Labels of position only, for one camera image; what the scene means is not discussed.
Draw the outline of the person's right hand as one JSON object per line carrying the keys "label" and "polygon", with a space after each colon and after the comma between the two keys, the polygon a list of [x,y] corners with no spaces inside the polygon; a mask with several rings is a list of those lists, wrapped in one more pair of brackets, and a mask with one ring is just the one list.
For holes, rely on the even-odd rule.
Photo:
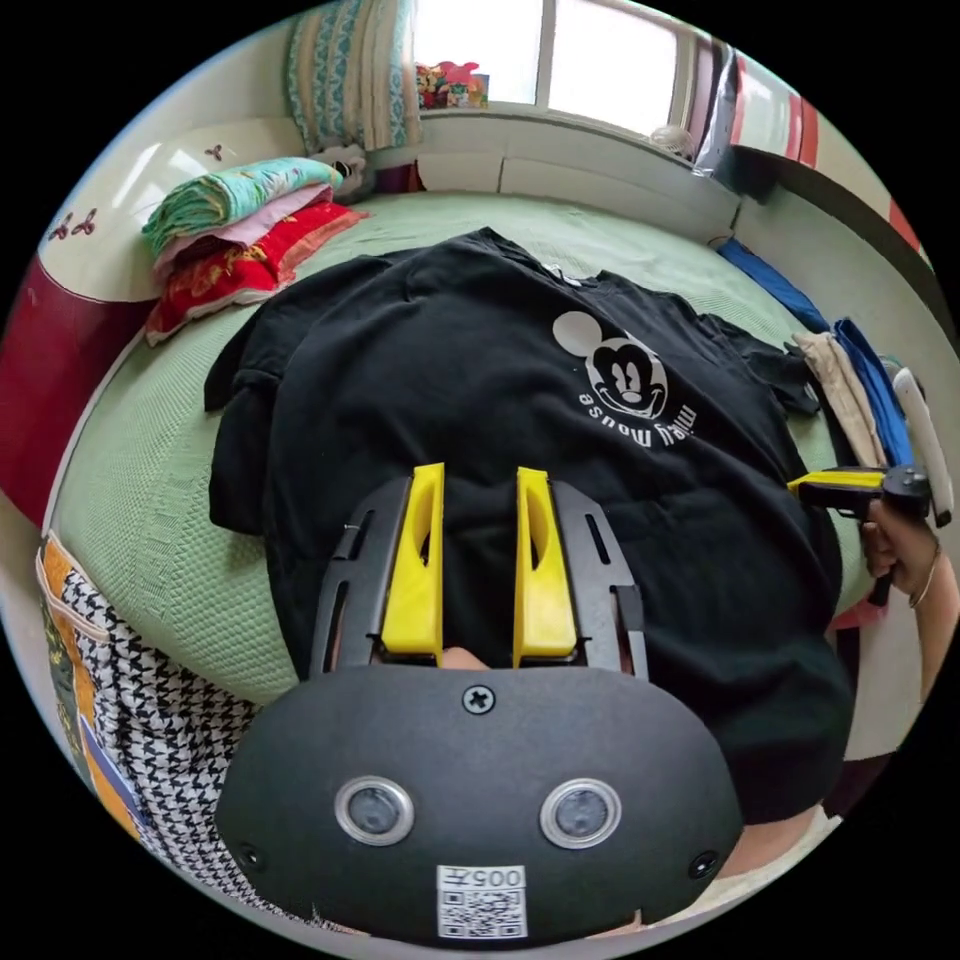
{"label": "person's right hand", "polygon": [[933,529],[877,499],[871,502],[861,536],[870,573],[875,578],[890,576],[915,606],[932,582],[940,555]]}

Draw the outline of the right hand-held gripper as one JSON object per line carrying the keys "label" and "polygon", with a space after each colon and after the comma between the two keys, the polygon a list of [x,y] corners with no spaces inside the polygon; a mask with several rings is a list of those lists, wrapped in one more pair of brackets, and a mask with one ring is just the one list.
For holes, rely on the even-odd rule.
{"label": "right hand-held gripper", "polygon": [[806,507],[833,510],[855,520],[861,533],[873,500],[926,522],[932,512],[930,480],[911,466],[818,470],[790,481],[787,489]]}

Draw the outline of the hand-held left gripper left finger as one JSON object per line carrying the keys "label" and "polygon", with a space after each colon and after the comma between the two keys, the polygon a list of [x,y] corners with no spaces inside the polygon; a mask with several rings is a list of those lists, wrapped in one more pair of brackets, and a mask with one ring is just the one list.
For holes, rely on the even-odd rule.
{"label": "hand-held left gripper left finger", "polygon": [[442,661],[444,481],[435,463],[417,467],[410,482],[381,631],[394,660]]}

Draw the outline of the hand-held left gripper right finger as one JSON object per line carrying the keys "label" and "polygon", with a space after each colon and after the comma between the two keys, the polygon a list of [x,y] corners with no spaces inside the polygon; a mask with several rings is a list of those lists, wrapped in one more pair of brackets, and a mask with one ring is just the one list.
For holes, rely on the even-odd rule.
{"label": "hand-held left gripper right finger", "polygon": [[578,637],[560,526],[548,474],[516,475],[516,563],[512,665],[567,663]]}

